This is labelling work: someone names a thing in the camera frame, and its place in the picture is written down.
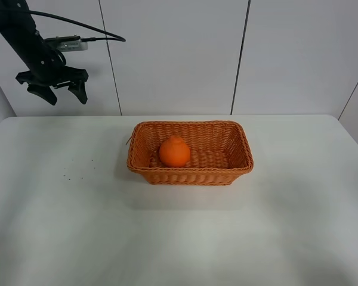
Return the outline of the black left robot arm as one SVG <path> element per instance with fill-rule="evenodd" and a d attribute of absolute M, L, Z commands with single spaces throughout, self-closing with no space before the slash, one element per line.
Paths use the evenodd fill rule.
<path fill-rule="evenodd" d="M 44 40 L 26 1 L 0 1 L 0 34 L 28 68 L 16 76 L 20 84 L 28 84 L 28 92 L 55 105 L 52 88 L 67 87 L 82 104 L 87 103 L 87 71 L 67 66 L 62 52 Z"/>

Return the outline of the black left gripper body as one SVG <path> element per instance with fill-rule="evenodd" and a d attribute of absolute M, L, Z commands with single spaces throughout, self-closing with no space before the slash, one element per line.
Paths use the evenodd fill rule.
<path fill-rule="evenodd" d="M 85 83 L 88 80 L 87 71 L 67 66 L 65 57 L 57 49 L 65 42 L 72 43 L 78 39 L 79 36 L 43 39 L 38 32 L 17 32 L 16 53 L 28 71 L 18 73 L 16 80 L 21 84 L 55 87 Z"/>

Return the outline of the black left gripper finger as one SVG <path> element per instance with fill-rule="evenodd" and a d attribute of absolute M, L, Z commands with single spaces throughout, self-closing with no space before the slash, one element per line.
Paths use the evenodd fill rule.
<path fill-rule="evenodd" d="M 57 97 L 49 86 L 28 84 L 27 91 L 31 94 L 34 94 L 42 98 L 43 100 L 45 100 L 47 103 L 51 105 L 56 105 L 57 103 Z"/>
<path fill-rule="evenodd" d="M 75 81 L 70 82 L 68 85 L 68 90 L 75 95 L 75 97 L 79 100 L 81 104 L 87 103 L 87 93 L 85 90 L 85 82 L 84 81 Z"/>

